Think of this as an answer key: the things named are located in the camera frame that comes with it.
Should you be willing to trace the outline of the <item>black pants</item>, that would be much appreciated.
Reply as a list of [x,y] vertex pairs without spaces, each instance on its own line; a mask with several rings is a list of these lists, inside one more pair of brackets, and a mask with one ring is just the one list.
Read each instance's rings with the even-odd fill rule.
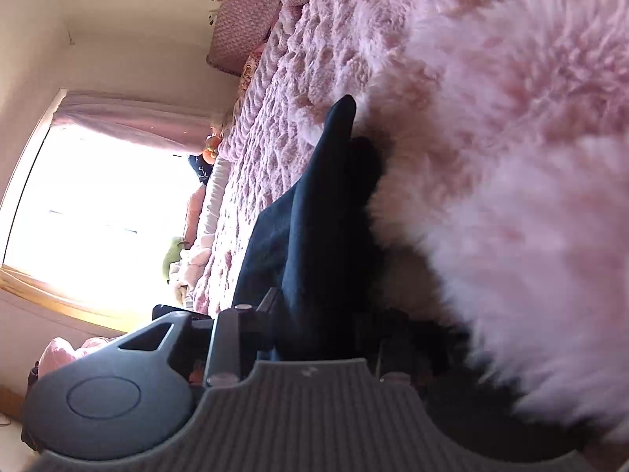
[[339,99],[302,177],[257,218],[235,286],[235,305],[272,288],[274,348],[283,360],[375,359],[376,284],[383,253],[367,203],[382,174],[368,138],[353,136],[356,102]]

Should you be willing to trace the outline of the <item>pink window curtain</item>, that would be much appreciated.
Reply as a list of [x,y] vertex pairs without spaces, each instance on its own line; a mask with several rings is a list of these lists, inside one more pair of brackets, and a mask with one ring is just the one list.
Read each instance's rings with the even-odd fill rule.
[[194,153],[222,126],[223,113],[94,92],[66,93],[54,126],[79,126],[136,145]]

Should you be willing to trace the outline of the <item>pink quilted headboard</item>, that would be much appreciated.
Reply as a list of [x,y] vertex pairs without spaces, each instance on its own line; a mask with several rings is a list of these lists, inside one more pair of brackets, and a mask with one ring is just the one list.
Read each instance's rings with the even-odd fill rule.
[[269,36],[281,0],[223,0],[217,12],[206,62],[239,76],[247,58]]

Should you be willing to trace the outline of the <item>pink fluffy blanket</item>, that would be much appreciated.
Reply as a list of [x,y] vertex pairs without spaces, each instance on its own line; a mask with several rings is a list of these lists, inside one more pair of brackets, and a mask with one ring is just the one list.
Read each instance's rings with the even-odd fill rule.
[[519,411],[626,440],[628,0],[283,0],[222,146],[197,311],[231,303],[255,219],[347,94],[384,152],[386,301],[467,326]]

